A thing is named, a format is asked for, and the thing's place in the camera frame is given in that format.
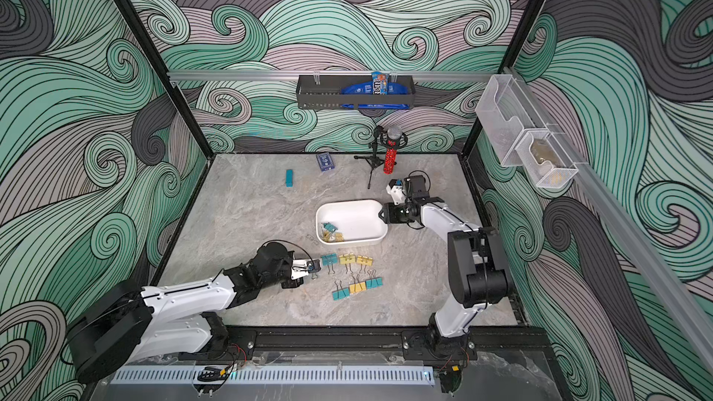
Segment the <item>teal binder clip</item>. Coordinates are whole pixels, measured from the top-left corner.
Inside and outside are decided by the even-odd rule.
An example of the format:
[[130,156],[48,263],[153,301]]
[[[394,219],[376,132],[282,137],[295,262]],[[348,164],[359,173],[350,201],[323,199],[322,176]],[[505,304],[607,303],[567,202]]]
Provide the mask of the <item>teal binder clip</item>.
[[329,222],[322,223],[321,226],[324,231],[329,232],[330,234],[334,234],[337,231],[336,226],[334,226],[333,224],[331,224]]
[[312,280],[316,280],[321,272],[321,263],[319,260],[310,259],[306,262],[306,270]]
[[327,271],[329,275],[334,275],[336,273],[335,267],[339,263],[337,254],[325,254],[320,258],[322,267]]
[[378,273],[371,269],[368,272],[368,278],[365,280],[365,286],[367,290],[372,290],[372,289],[377,289],[380,288],[384,285],[384,281],[382,280],[382,277],[378,276]]
[[336,289],[332,292],[332,300],[344,300],[351,295],[350,290],[347,287],[344,287],[341,283],[337,282],[335,286]]

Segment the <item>yellow binder clip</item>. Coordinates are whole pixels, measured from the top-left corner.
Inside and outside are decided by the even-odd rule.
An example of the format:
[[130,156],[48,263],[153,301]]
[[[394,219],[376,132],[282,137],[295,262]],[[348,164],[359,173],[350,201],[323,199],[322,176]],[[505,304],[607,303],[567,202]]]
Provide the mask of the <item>yellow binder clip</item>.
[[321,239],[323,241],[325,241],[326,243],[343,242],[345,240],[345,238],[341,232],[328,232],[328,231],[325,231],[323,233]]
[[364,281],[361,281],[358,276],[352,277],[352,282],[349,285],[349,293],[351,295],[362,293],[367,290],[367,285]]
[[338,256],[339,264],[345,267],[345,273],[350,274],[353,272],[352,265],[357,261],[357,257],[354,254],[342,254]]
[[373,258],[364,255],[358,255],[356,257],[356,263],[359,265],[359,272],[366,273],[370,267],[373,266]]

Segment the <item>white plastic storage box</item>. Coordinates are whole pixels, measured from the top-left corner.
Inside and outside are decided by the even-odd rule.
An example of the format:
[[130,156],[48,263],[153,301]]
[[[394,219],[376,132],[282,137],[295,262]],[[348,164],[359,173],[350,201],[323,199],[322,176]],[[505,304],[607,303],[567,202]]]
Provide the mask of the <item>white plastic storage box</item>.
[[[388,233],[388,226],[379,217],[382,204],[377,200],[348,200],[321,205],[315,215],[318,240],[328,248],[363,247],[380,243]],[[326,241],[324,225],[336,227],[343,241]]]

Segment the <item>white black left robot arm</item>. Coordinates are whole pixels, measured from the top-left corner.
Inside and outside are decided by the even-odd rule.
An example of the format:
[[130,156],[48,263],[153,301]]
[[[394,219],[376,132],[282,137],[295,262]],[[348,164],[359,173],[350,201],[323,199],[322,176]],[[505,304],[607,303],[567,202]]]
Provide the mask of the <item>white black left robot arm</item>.
[[297,288],[320,271],[310,254],[293,244],[268,241],[253,259],[213,278],[169,286],[123,280],[69,326],[66,341],[75,378],[92,384],[134,361],[155,356],[222,354],[228,330],[220,312],[247,304],[263,289]]

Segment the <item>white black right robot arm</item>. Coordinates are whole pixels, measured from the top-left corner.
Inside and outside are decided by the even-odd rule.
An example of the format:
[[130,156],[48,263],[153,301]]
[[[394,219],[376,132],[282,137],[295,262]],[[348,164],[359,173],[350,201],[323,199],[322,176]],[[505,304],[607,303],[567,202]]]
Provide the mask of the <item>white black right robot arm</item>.
[[450,295],[432,316],[435,347],[465,339],[475,318],[511,292],[508,273],[493,256],[501,246],[492,228],[468,222],[445,201],[430,195],[430,179],[424,175],[392,179],[386,192],[392,199],[382,206],[379,218],[386,225],[425,228],[447,246],[447,284]]

